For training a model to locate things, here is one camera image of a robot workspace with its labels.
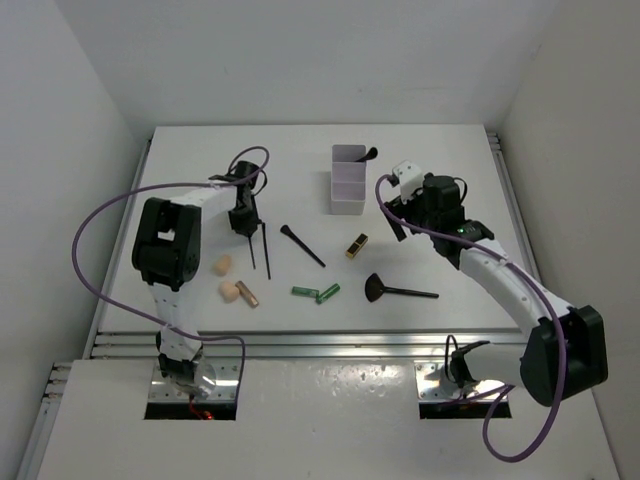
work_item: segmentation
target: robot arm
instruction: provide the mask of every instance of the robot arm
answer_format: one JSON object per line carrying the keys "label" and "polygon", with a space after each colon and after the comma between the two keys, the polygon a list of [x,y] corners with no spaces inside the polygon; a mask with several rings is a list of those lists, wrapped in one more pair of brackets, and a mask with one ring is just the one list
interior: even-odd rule
{"label": "robot arm", "polygon": [[[391,180],[393,186],[400,187],[400,195],[385,203],[385,207],[394,216],[433,232],[435,250],[479,283],[507,311],[527,343],[524,347],[489,342],[463,346],[451,357],[453,380],[460,388],[479,380],[500,380],[526,388],[538,403],[550,406],[558,379],[559,354],[548,311],[529,282],[515,273],[513,265],[471,248],[488,247],[506,258],[493,233],[481,222],[465,217],[462,205],[465,193],[461,195],[456,180],[423,175],[417,165],[403,162],[393,169]],[[406,233],[402,226],[388,220],[398,240],[404,240]],[[454,242],[451,237],[467,240],[466,245]],[[590,306],[574,308],[524,274],[544,293],[564,331],[567,372],[563,399],[605,381],[608,372],[602,317]]]}
{"label": "robot arm", "polygon": [[[239,161],[231,172],[210,180],[233,182],[258,169],[253,163]],[[200,265],[202,228],[228,212],[231,229],[251,238],[261,224],[252,193],[256,183],[254,178],[235,187],[212,184],[168,200],[150,198],[145,202],[132,263],[149,285],[158,317],[171,327],[197,335],[196,325],[191,323],[194,302],[189,298],[189,282]],[[156,344],[163,374],[193,384],[202,342],[165,328],[158,333]]]}

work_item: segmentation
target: white tabletop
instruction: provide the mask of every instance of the white tabletop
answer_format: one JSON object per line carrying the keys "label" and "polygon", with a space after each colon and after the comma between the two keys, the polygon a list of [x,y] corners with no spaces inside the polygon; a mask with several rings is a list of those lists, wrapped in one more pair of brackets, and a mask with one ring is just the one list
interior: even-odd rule
{"label": "white tabletop", "polygon": [[[540,449],[507,464],[482,420],[420,420],[413,364],[249,361],[236,421],[143,420],[153,362],[75,362],[39,480],[615,480],[591,391]],[[521,389],[490,437],[521,451],[548,409]]]}
{"label": "white tabletop", "polygon": [[[362,216],[329,213],[329,172],[333,144],[378,148],[368,164],[367,202]],[[474,282],[441,258],[427,236],[398,243],[374,197],[378,177],[411,160],[423,171],[464,178],[469,184],[467,217],[482,221],[522,263],[512,219],[493,157],[479,125],[318,125],[256,127],[161,127],[156,130],[141,176],[141,185],[205,181],[223,173],[230,160],[251,145],[271,151],[269,185],[257,198],[267,223],[273,279],[267,280],[262,238],[254,236],[257,270],[251,268],[246,239],[233,233],[226,215],[203,229],[200,270],[192,281],[194,322],[202,331],[425,331],[514,328],[513,321]],[[260,152],[247,159],[262,162]],[[137,199],[120,254],[111,295],[147,312],[154,303],[140,273],[131,265],[131,249],[146,198],[169,198],[185,189],[143,194]],[[391,199],[398,189],[386,186]],[[323,269],[279,232],[288,224],[327,264]],[[360,233],[369,243],[349,260],[345,250]],[[242,280],[260,306],[242,299],[224,304],[221,279],[211,266],[231,254],[233,268],[225,280]],[[365,279],[377,272],[390,286],[440,293],[439,300],[385,295],[376,303],[364,296]],[[339,283],[341,291],[323,305],[290,295],[294,285],[324,290]],[[154,331],[156,326],[108,306],[102,332]]]}

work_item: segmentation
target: pen holder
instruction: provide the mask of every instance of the pen holder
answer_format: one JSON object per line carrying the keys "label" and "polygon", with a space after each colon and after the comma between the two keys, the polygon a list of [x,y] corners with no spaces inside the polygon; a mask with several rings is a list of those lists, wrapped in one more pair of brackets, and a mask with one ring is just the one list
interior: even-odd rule
{"label": "pen holder", "polygon": [[333,145],[331,148],[331,213],[362,215],[367,193],[367,153],[364,145]]}

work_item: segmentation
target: green battery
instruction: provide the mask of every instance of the green battery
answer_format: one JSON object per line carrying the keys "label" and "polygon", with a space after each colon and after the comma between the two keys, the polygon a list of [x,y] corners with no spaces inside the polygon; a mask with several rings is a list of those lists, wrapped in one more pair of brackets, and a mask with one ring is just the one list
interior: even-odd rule
{"label": "green battery", "polygon": [[318,295],[318,297],[316,298],[316,303],[318,305],[320,305],[320,304],[326,302],[327,300],[329,300],[331,297],[333,297],[339,291],[340,291],[340,285],[338,285],[337,283],[334,283],[329,288],[327,288],[324,292],[322,292],[320,295]]}
{"label": "green battery", "polygon": [[298,295],[300,297],[317,298],[318,294],[320,294],[320,291],[319,290],[315,290],[313,288],[293,287],[291,289],[291,293],[293,295]]}

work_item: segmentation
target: black stick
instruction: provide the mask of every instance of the black stick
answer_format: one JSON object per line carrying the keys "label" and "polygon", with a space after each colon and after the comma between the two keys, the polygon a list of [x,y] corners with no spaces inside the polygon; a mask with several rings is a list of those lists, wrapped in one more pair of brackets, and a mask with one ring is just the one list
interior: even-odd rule
{"label": "black stick", "polygon": [[320,260],[320,258],[318,258],[318,256],[315,253],[313,253],[311,249],[307,247],[305,243],[302,240],[300,240],[295,233],[291,231],[291,229],[289,228],[289,225],[283,225],[282,227],[280,227],[280,231],[284,233],[287,237],[289,237],[291,240],[296,242],[296,244],[301,249],[303,249],[307,253],[307,255],[309,255],[316,262],[318,262],[318,264],[320,264],[322,268],[326,267],[325,263],[322,260]]}
{"label": "black stick", "polygon": [[251,243],[251,237],[249,239],[249,251],[251,252],[251,263],[253,263],[253,269],[256,269],[256,257],[253,255],[253,243]]}
{"label": "black stick", "polygon": [[271,280],[271,266],[269,265],[269,250],[267,250],[267,224],[262,222],[262,243],[264,244],[264,259],[267,262],[267,278]]}

